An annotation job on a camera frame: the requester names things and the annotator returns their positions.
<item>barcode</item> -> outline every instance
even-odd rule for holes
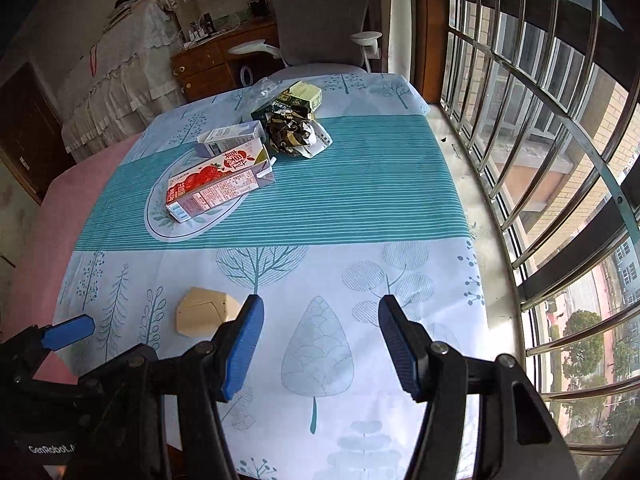
[[[187,212],[184,209],[182,209],[182,206],[177,202],[174,202],[172,204],[167,204],[166,208],[169,210],[169,212],[173,216],[175,216],[175,219],[178,222],[186,222],[187,220],[191,220],[191,217],[187,214]]]

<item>strawberry juice box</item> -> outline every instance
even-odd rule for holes
[[[169,178],[166,208],[178,222],[275,182],[267,150],[253,139]]]

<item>white carton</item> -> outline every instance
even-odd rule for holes
[[[196,153],[206,158],[228,152],[250,140],[260,139],[262,142],[266,142],[260,121],[216,128],[200,134],[197,139]]]

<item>gray chair backrest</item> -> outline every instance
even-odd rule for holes
[[[282,59],[291,66],[340,63],[362,66],[349,39],[362,32],[369,0],[272,0]]]

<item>teal striped table runner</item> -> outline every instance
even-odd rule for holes
[[[193,144],[119,167],[78,238],[79,251],[168,250],[433,240],[468,236],[424,116],[322,119],[334,144],[311,160],[281,155],[276,183],[200,236],[167,244],[146,230],[153,184]]]

